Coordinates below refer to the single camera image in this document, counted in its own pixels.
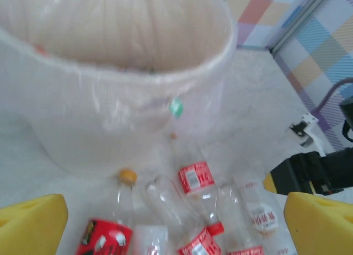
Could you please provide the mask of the beige round bin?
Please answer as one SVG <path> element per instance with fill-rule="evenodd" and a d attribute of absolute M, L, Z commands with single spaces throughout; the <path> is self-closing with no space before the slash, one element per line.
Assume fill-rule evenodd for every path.
<path fill-rule="evenodd" d="M 61 167 L 110 176 L 213 128 L 236 45 L 225 0 L 0 0 L 0 113 Z"/>

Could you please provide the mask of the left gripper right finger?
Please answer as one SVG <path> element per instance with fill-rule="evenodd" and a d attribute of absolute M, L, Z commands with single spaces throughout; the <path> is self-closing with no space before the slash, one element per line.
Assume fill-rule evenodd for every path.
<path fill-rule="evenodd" d="M 292 192 L 284 217 L 298 255 L 353 255 L 353 204 Z"/>

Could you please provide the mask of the clear bottle red label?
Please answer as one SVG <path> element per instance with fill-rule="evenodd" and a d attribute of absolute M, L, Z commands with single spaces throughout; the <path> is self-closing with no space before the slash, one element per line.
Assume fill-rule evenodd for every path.
<path fill-rule="evenodd" d="M 226 255 L 266 255 L 245 202 L 233 183 L 219 188 L 220 217 L 225 230 Z"/>
<path fill-rule="evenodd" d="M 143 201 L 168 229 L 177 255 L 222 255 L 204 220 L 179 194 L 174 182 L 158 175 L 142 191 Z"/>
<path fill-rule="evenodd" d="M 187 201 L 202 217 L 211 236 L 223 234 L 224 227 L 217 214 L 218 189 L 202 152 L 192 142 L 173 141 L 171 148 Z"/>

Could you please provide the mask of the aluminium frame post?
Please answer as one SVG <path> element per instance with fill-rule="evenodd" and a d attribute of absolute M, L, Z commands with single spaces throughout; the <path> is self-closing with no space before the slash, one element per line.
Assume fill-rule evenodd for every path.
<path fill-rule="evenodd" d="M 295 0 L 271 32 L 266 48 L 274 56 L 328 0 Z"/>

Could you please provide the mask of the red label bottle orange cap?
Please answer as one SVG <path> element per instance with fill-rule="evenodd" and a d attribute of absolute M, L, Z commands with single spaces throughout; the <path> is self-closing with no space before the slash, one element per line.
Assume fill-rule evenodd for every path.
<path fill-rule="evenodd" d="M 127 255 L 133 237 L 135 171 L 125 168 L 94 196 L 89 220 L 74 255 Z"/>

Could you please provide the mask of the small green sticker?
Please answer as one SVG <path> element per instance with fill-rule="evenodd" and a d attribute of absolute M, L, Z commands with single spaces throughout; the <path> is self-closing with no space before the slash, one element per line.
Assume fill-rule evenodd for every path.
<path fill-rule="evenodd" d="M 174 98 L 169 105 L 172 116 L 179 119 L 184 111 L 184 106 L 179 98 Z"/>

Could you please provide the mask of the clear bottle white cap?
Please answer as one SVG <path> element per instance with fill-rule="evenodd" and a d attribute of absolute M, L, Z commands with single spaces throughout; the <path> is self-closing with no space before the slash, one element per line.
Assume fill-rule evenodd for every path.
<path fill-rule="evenodd" d="M 273 193 L 267 191 L 258 179 L 235 179 L 235 184 L 245 201 L 268 255 L 297 255 L 286 226 L 283 209 Z"/>

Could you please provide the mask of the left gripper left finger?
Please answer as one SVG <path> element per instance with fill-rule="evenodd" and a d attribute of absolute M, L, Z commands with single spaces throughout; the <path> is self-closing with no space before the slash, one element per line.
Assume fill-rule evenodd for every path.
<path fill-rule="evenodd" d="M 67 221 L 61 194 L 0 208 L 0 255 L 56 255 Z"/>

